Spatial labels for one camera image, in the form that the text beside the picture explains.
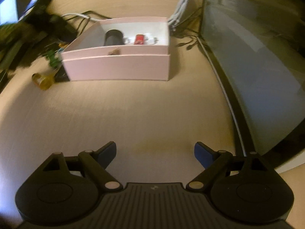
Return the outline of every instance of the black cable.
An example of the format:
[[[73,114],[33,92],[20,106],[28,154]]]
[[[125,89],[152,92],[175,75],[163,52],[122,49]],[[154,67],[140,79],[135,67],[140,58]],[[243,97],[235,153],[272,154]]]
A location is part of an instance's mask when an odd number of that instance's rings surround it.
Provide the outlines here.
[[[189,42],[181,42],[181,43],[178,43],[177,45],[175,45],[175,47],[185,46],[185,45],[187,45],[187,44],[191,44],[193,41],[194,41],[194,39],[191,38],[191,40],[190,40]]]
[[[187,47],[186,47],[186,50],[188,51],[188,50],[191,50],[195,45],[197,45],[198,44],[198,40],[196,40],[196,42],[194,43],[194,44],[191,44],[191,45],[188,45]]]
[[[78,25],[78,27],[77,27],[77,30],[76,30],[76,31],[78,31],[78,30],[79,30],[79,28],[80,28],[81,24],[83,23],[83,21],[84,21],[85,19],[86,19],[86,18],[83,18],[83,19],[81,20],[81,22],[80,22],[80,24]]]
[[[181,27],[178,27],[178,28],[175,28],[176,30],[175,31],[170,31],[171,32],[171,36],[177,36],[177,35],[185,35],[184,31],[188,28],[188,26],[192,23],[193,21],[190,20],[185,27],[181,28]]]
[[[96,16],[99,16],[99,17],[102,18],[102,19],[112,19],[111,17],[101,15],[101,14],[95,12],[95,11],[92,11],[92,10],[88,10],[88,11],[83,12],[83,13],[81,13],[81,14],[83,14],[83,15],[94,14],[94,15],[96,15]],[[73,19],[78,18],[78,17],[79,17],[79,16],[76,15],[76,16],[73,16],[73,17],[71,17],[71,18],[66,19],[66,21],[70,21],[70,20],[73,20]]]
[[[186,28],[186,30],[189,30],[189,31],[191,31],[191,32],[193,32],[193,33],[196,33],[196,34],[199,34],[199,32],[197,32],[197,31],[195,31],[195,30],[193,30],[193,29],[190,29],[190,28]]]
[[[90,22],[91,17],[90,17],[90,16],[88,16],[88,17],[89,17],[89,19],[87,20],[87,22],[86,22],[85,26],[83,27],[83,29],[81,30],[81,32],[80,32],[80,34],[79,34],[79,35],[81,35],[81,34],[83,33],[83,31],[85,30],[86,26],[87,26],[87,25],[88,25],[88,23]]]
[[[197,18],[197,17],[200,16],[200,15],[195,16],[195,17],[192,17],[192,16],[193,16],[198,10],[200,10],[201,8],[202,8],[202,7],[197,8],[197,9],[196,9],[193,13],[191,13],[187,18],[185,18],[183,21],[179,22],[177,25],[172,26],[172,27],[173,27],[173,28],[174,28],[174,27],[177,27],[177,26],[183,24],[184,22],[186,22],[186,21],[188,21],[188,20],[191,20],[191,19],[193,19],[193,18]]]

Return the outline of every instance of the pink box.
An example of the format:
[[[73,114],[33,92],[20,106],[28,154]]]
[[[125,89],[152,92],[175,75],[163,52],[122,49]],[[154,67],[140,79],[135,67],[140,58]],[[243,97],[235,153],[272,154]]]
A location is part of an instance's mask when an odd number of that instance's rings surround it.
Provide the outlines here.
[[[150,33],[154,45],[103,46],[105,33],[120,30],[124,37]],[[62,53],[63,65],[71,81],[137,79],[168,80],[169,30],[165,17],[128,17],[96,22]],[[108,55],[114,49],[120,55]]]

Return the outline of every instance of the monitor screen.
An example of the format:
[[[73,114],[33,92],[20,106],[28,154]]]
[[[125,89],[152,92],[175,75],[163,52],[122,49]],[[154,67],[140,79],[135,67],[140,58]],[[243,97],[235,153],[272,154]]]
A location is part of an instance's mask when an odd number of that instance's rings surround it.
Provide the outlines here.
[[[16,0],[0,0],[0,25],[18,21]]]
[[[201,36],[234,91],[242,128],[255,151],[274,151],[270,161],[282,164],[305,148],[305,0],[204,0],[203,7]]]

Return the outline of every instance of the table surface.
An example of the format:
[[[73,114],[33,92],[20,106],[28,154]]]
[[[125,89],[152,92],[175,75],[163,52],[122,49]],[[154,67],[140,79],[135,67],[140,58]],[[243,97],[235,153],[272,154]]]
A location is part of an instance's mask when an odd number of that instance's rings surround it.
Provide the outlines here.
[[[233,122],[220,84],[197,47],[171,39],[169,81],[79,81],[42,91],[31,76],[37,59],[18,70],[0,94],[0,214],[16,225],[14,195],[52,153],[77,155],[109,141],[117,156],[107,170],[127,182],[182,182],[203,167],[197,141],[234,153]]]

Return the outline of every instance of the small brown object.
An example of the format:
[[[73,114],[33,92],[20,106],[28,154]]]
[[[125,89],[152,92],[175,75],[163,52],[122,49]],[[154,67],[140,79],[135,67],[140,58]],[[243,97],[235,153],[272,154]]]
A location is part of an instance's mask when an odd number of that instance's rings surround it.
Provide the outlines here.
[[[121,49],[120,48],[115,48],[113,51],[108,52],[107,55],[121,55]]]

